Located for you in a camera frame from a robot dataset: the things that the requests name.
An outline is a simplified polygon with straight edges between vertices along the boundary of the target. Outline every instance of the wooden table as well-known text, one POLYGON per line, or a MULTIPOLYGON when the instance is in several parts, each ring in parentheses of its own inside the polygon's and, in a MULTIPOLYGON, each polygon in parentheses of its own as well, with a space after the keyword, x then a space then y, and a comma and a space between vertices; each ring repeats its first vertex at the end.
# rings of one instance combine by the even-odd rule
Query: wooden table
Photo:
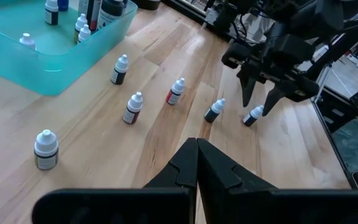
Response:
MULTIPOLYGON (((40 96, 0 78, 0 223, 30 223, 32 206, 51 190, 142 187, 188 137, 209 139, 280 188, 349 188, 310 101, 281 100, 253 127, 242 125, 242 115, 264 102, 272 84, 258 83, 242 108, 236 71, 220 62, 226 49, 227 43, 161 5, 139 10, 125 40, 59 96, 40 96), (110 76, 122 54, 131 64, 116 86, 110 76), (165 96, 179 77, 186 89, 170 106, 165 96), (137 91, 144 107, 128 125, 122 115, 137 91), (204 122, 222 97, 223 114, 212 125, 204 122), (50 171, 34 164, 35 137, 43 129, 60 141, 60 161, 50 171)), ((197 220, 204 223, 202 212, 197 220)))

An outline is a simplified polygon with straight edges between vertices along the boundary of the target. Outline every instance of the white bottle cap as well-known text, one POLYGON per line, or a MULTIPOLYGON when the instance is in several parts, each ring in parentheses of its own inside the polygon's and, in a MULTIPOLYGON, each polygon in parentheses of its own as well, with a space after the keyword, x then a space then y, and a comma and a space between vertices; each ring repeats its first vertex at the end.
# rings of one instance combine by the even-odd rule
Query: white bottle cap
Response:
POLYGON ((81 28, 80 34, 78 35, 78 39, 82 41, 88 39, 91 36, 90 27, 85 24, 84 27, 81 28))
POLYGON ((45 3, 45 8, 51 12, 59 11, 59 7, 57 5, 57 0, 47 0, 47 2, 45 3))
POLYGON ((127 72, 128 70, 128 57, 127 55, 122 55, 116 63, 116 70, 119 73, 127 72))
POLYGON ((75 23, 75 29, 80 31, 82 27, 84 27, 85 24, 88 23, 88 20, 86 19, 86 15, 81 13, 81 16, 77 19, 77 22, 75 23))
POLYGON ((185 89, 185 79, 184 78, 180 78, 172 86, 172 92, 174 92, 176 94, 183 93, 184 89, 185 89))
POLYGON ((24 33, 23 37, 20 38, 19 41, 22 45, 25 45, 35 50, 35 41, 30 37, 30 34, 24 33))
POLYGON ((263 105, 259 105, 257 107, 255 107, 251 112, 251 116, 253 118, 258 118, 260 117, 260 115, 262 115, 262 113, 264 112, 264 106, 263 105))
POLYGON ((128 108, 132 112, 139 112, 143 106, 143 97, 141 92, 133 94, 131 99, 128 101, 128 108))
POLYGON ((224 108, 224 102, 225 102, 225 101, 226 101, 226 100, 225 100, 224 98, 222 98, 222 99, 216 101, 216 102, 212 105, 211 109, 212 109, 215 113, 217 113, 217 114, 221 113, 222 110, 223 110, 223 108, 224 108))
POLYGON ((48 157, 52 156, 57 152, 59 143, 56 135, 50 130, 43 130, 39 135, 34 144, 34 151, 36 155, 48 157))

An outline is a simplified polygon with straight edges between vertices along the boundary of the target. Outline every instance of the white bottle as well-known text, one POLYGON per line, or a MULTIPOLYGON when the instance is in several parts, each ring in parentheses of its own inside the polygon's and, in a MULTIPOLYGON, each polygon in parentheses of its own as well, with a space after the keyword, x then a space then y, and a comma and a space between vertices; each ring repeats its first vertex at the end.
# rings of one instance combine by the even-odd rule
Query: white bottle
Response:
POLYGON ((91 36, 90 27, 85 24, 84 27, 81 28, 80 34, 78 35, 78 43, 80 44, 82 41, 88 39, 91 36))
POLYGON ((45 3, 45 22, 57 25, 59 22, 59 7, 57 0, 47 0, 45 3))
POLYGON ((122 55, 117 60, 116 66, 111 74, 111 81, 116 85, 121 85, 124 82, 125 74, 128 71, 128 57, 127 55, 122 55))
POLYGON ((183 90, 185 90, 185 79, 180 78, 173 84, 171 90, 169 91, 166 99, 167 103, 175 105, 179 100, 180 95, 183 93, 183 90))
POLYGON ((247 126, 250 127, 264 112, 263 105, 259 105, 255 107, 247 116, 242 119, 242 122, 247 126))
POLYGON ((124 121, 128 124, 134 124, 143 106, 143 97, 141 92, 132 95, 128 101, 127 108, 124 113, 124 121))
POLYGON ((52 169, 58 161, 59 143, 50 130, 43 130, 35 140, 35 165, 42 170, 52 169))
POLYGON ((86 15, 81 13, 79 18, 77 18, 77 22, 75 23, 74 28, 74 43, 78 42, 78 35, 80 34, 80 31, 82 27, 84 27, 85 24, 88 23, 88 20, 86 19, 86 15))
POLYGON ((210 109, 205 113, 204 119, 208 123, 212 123, 215 121, 215 119, 219 116, 220 113, 222 113, 224 108, 224 103, 226 100, 224 98, 217 100, 210 109))
POLYGON ((33 38, 30 37, 30 34, 28 33, 24 33, 23 37, 20 38, 19 42, 26 47, 36 50, 35 41, 33 40, 33 38))

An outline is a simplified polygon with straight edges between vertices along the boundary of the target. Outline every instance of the teal plastic tray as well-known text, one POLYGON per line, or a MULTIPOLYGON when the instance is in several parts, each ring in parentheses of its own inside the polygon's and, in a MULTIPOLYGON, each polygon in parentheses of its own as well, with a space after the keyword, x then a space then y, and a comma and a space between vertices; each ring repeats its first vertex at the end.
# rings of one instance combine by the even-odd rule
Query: teal plastic tray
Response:
POLYGON ((78 12, 59 12, 59 24, 44 21, 44 0, 0 0, 0 76, 41 95, 58 95, 125 37, 137 6, 128 2, 122 17, 75 45, 78 12), (28 32, 37 51, 19 43, 28 32))

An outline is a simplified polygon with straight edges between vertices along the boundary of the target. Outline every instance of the robotic arm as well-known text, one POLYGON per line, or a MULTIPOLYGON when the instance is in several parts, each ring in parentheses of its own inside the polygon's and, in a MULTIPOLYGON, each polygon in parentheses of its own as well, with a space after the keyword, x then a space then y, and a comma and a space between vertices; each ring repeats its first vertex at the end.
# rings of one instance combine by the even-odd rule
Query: robotic arm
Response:
MULTIPOLYGON (((283 97, 295 102, 303 101, 318 94, 319 86, 314 82, 321 69, 337 60, 358 41, 358 22, 344 22, 353 16, 358 1, 312 0, 302 3, 267 2, 262 9, 256 1, 229 1, 227 4, 237 13, 245 14, 253 7, 263 10, 264 14, 276 23, 265 34, 266 42, 250 45, 245 41, 235 41, 222 57, 223 64, 231 68, 241 66, 237 77, 242 87, 242 104, 247 106, 256 82, 274 82, 275 87, 268 93, 263 116, 283 97), (335 45, 317 62, 313 62, 316 44, 307 40, 318 38, 315 42, 330 41, 337 34, 346 32, 335 45), (306 72, 295 66, 305 61, 314 65, 306 72)), ((220 13, 215 21, 216 26, 231 24, 225 15, 220 13)))

